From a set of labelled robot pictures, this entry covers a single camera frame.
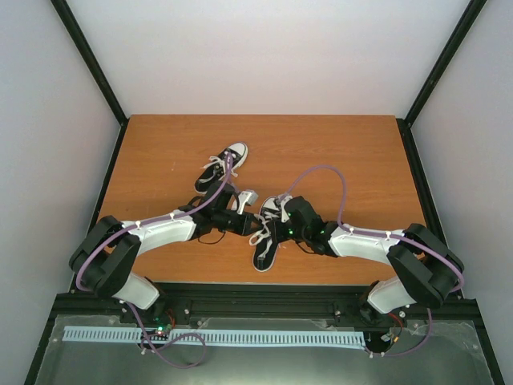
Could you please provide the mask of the black canvas sneaker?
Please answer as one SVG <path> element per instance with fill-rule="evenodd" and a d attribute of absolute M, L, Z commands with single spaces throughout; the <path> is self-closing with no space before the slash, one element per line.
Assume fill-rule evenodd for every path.
<path fill-rule="evenodd" d="M 267 198 L 256 218 L 262 229 L 256 231 L 249 239 L 249 244 L 255 247 L 252 263 L 258 272 L 265 272 L 273 267 L 277 253 L 277 226 L 282 218 L 278 197 Z"/>
<path fill-rule="evenodd" d="M 228 174 L 237 177 L 236 170 L 244 164 L 247 157 L 248 145 L 244 142 L 231 144 L 220 154 L 210 156 L 194 184 L 196 192 L 204 195 L 214 182 L 223 180 Z"/>

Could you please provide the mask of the white lace of sneaker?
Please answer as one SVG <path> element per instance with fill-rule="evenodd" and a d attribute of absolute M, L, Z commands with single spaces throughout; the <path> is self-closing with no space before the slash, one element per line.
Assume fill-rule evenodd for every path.
<path fill-rule="evenodd" d="M 212 179 L 218 180 L 227 173 L 231 176 L 238 177 L 236 169 L 239 168 L 242 162 L 244 162 L 244 155 L 227 148 L 221 154 L 208 158 L 208 162 L 202 167 L 204 172 L 200 177 L 200 181 L 204 183 Z"/>
<path fill-rule="evenodd" d="M 281 208 L 277 203 L 276 197 L 267 198 L 261 206 L 259 214 L 256 216 L 262 224 L 262 229 L 257 230 L 249 239 L 251 246 L 256 246 L 256 260 L 263 261 L 270 255 L 272 247 L 277 242 L 276 230 L 272 229 L 276 222 L 282 218 Z"/>

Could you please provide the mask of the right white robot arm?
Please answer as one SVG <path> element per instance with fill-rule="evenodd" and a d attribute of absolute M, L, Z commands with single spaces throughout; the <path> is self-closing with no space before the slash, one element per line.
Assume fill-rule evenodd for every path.
<path fill-rule="evenodd" d="M 380 231 L 323 221 L 304 197 L 277 198 L 283 234 L 315 254 L 389 265 L 395 276 L 370 286 L 363 305 L 379 314 L 419 304 L 438 309 L 463 285 L 463 263 L 425 226 Z"/>

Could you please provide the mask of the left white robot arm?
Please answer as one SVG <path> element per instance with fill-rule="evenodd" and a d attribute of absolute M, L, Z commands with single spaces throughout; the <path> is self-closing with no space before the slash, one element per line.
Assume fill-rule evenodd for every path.
<path fill-rule="evenodd" d="M 167 313 L 167 303 L 149 279 L 133 272 L 136 258 L 162 246 L 199 239 L 214 229 L 242 237 L 253 234 L 263 225 L 245 208 L 257 198 L 252 190 L 239 192 L 217 181 L 204 196 L 158 217 L 142 221 L 103 217 L 69 260 L 75 285 L 99 298 L 129 302 L 148 322 L 159 322 Z"/>

